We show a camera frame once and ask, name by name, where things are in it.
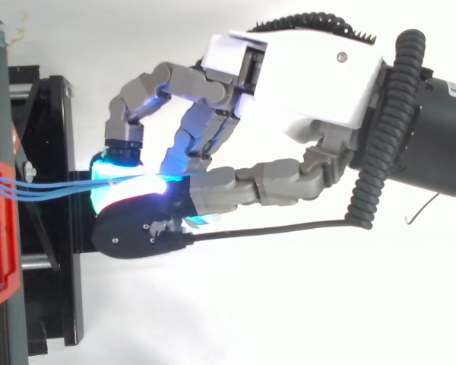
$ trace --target blue wire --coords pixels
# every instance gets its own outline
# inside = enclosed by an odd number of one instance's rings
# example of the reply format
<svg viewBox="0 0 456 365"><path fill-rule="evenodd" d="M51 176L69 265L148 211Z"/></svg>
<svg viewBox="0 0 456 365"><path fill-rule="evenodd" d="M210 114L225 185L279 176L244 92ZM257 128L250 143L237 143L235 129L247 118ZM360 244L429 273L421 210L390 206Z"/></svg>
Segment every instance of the blue wire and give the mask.
<svg viewBox="0 0 456 365"><path fill-rule="evenodd" d="M109 186L109 184L105 184L105 183L98 183L98 184L92 184L91 186L87 186L87 190L91 190L91 189L96 189L96 188L102 188L104 186ZM84 190L84 187L82 186L71 186L71 187L68 187L68 188L61 188L61 189L56 189L56 190L51 190L51 191L48 191L48 192L28 192L27 190L19 190L19 189L14 189L14 188L11 188L9 186L5 186L5 185L2 185L0 183L0 190L3 190L3 191L6 191L6 192L11 192L11 193L14 193L15 195L23 195L23 196L48 196L52 193L55 193L55 192L68 192L68 191L72 191L72 193L74 193L74 191L76 189L80 189L79 192L83 192L85 191Z"/></svg>
<svg viewBox="0 0 456 365"><path fill-rule="evenodd" d="M94 185L97 183L120 183L122 181L132 179L134 177L138 177L141 175L131 175L131 176L123 176L123 177L114 177L112 179L99 179L99 180L81 180L81 181L69 181L69 182L53 182L53 183L28 183L28 182L21 182L15 179L9 179L6 177L0 176L0 181L4 183L10 183L16 186L22 186L25 188L30 189L51 189L51 188L64 188L64 187L71 187L71 186L88 186Z"/></svg>
<svg viewBox="0 0 456 365"><path fill-rule="evenodd" d="M14 194L10 194L8 192L4 192L3 190L1 190L3 186L0 187L0 195L5 197L5 198L9 198L9 199L12 199L12 200L16 200L18 202L44 202L46 200L52 200L52 199L56 199L56 198L62 198L62 197L65 197L65 196L68 196L68 195L71 195L71 194L76 194L76 193L79 193L79 192L88 192L90 191L92 188L91 187L75 187L75 188L66 188L66 189L60 189L56 192L48 192L48 193L43 193L44 195L42 196L30 196L30 197L27 197L27 196L20 196L20 195L14 195Z"/></svg>

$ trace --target white background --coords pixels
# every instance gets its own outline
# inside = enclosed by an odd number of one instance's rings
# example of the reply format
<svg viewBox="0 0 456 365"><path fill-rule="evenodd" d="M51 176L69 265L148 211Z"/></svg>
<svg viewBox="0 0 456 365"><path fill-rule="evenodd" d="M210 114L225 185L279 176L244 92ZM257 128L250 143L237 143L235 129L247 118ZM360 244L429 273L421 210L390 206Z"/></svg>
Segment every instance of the white background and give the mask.
<svg viewBox="0 0 456 365"><path fill-rule="evenodd" d="M427 36L425 66L456 82L453 0L0 0L17 39L11 65L40 64L42 77L75 85L77 169L102 148L109 100L125 82L162 61L192 65L213 33L304 11L334 12L376 34L387 62L397 35L418 28ZM145 121L150 166L159 166L187 106L174 100ZM303 148L263 121L243 121L212 167L302 158ZM204 230L343 217L355 179L348 171L315 202L243 207ZM439 197L414 225L404 223L430 196L388 182L371 232L197 243L130 262L83 255L84 340L67 349L50 341L49 355L30 362L456 364L456 198Z"/></svg>

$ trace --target screw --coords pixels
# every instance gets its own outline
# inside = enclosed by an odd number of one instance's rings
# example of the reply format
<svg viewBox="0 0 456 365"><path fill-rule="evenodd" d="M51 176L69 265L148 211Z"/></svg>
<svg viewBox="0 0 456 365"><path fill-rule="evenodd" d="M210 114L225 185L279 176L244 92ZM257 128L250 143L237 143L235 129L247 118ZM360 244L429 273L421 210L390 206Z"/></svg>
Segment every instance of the screw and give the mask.
<svg viewBox="0 0 456 365"><path fill-rule="evenodd" d="M348 60L348 54L346 52L339 52L336 59L338 62L345 63Z"/></svg>
<svg viewBox="0 0 456 365"><path fill-rule="evenodd" d="M68 97L69 99L71 99L72 97L74 97L74 86L72 84L66 84L65 85L65 89L64 89L64 94L66 95L66 97Z"/></svg>
<svg viewBox="0 0 456 365"><path fill-rule="evenodd" d="M37 175L37 170L33 168L32 163L27 161L24 163L24 178L28 183L33 182L33 178Z"/></svg>
<svg viewBox="0 0 456 365"><path fill-rule="evenodd" d="M7 26L5 24L0 24L0 47L5 48L6 46L8 46Z"/></svg>

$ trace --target black cable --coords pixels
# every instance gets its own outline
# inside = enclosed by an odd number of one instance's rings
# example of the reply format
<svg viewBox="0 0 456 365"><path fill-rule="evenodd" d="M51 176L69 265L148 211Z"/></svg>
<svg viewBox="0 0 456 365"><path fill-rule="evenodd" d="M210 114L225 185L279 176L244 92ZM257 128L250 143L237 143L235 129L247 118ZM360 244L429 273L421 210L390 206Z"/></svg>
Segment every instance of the black cable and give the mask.
<svg viewBox="0 0 456 365"><path fill-rule="evenodd" d="M396 56L384 86L384 102L369 141L345 219L372 229L378 198L401 152L416 108L416 96L426 48L418 30L406 30L395 43Z"/></svg>
<svg viewBox="0 0 456 365"><path fill-rule="evenodd" d="M268 227L268 228L252 228L248 230L224 230L213 233L195 234L193 239L195 242L206 240L221 240L224 238L237 238L248 236L264 236L266 234L289 233L298 230L314 230L316 228L329 227L358 227L358 223L350 221L319 221L308 222L301 224L290 224L287 226Z"/></svg>
<svg viewBox="0 0 456 365"><path fill-rule="evenodd" d="M334 14L315 12L280 17L274 21L257 24L250 32L271 32L298 28L322 30L336 36L350 38L351 40L357 40L367 44L374 44L376 40L376 36L373 37L371 34L367 36L366 33L363 35L361 32L356 33L342 17L337 17Z"/></svg>
<svg viewBox="0 0 456 365"><path fill-rule="evenodd" d="M405 223L407 223L407 225L410 226L410 225L417 219L417 217L420 216L420 214L423 212L423 210L426 209L427 206L428 206L429 204L431 204L432 201L433 201L434 199L436 199L438 196L440 196L439 193L437 193L437 194L434 195L431 199L429 199L428 202L425 203L421 209L419 209L419 211L412 217L412 219L411 219L410 221L407 220L407 216L406 216L406 217L405 217Z"/></svg>

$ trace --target illuminated object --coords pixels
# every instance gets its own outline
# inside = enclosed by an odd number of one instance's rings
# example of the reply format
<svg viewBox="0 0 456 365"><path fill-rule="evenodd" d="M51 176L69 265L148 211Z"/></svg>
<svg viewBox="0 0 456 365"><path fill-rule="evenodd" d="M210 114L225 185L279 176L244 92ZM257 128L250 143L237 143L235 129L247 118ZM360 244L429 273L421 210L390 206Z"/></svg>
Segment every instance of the illuminated object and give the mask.
<svg viewBox="0 0 456 365"><path fill-rule="evenodd" d="M123 199L151 193L162 194L166 191L166 181L158 175L146 174L146 168L142 165L124 167L102 159L95 160L91 165L92 180L135 175L139 176L112 186L91 190L90 198L95 212L99 214L108 205Z"/></svg>

